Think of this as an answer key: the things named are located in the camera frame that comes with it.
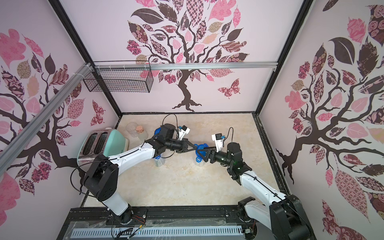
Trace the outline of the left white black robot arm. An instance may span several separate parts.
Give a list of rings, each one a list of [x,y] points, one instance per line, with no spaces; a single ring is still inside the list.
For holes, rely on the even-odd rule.
[[[133,166],[160,156],[166,150],[187,153],[197,150],[188,139],[151,138],[141,146],[127,152],[106,157],[98,155],[86,172],[83,185],[113,214],[121,224],[128,224],[133,218],[132,207],[118,193],[119,175]]]

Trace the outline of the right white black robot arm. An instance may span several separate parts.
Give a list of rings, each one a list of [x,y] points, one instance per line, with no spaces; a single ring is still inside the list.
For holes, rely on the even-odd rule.
[[[238,143],[229,143],[225,152],[199,147],[196,154],[206,163],[220,163],[230,177],[262,203],[248,198],[240,204],[242,220],[255,220],[271,230],[276,240],[314,240],[315,234],[298,197],[286,195],[268,185],[243,160]]]

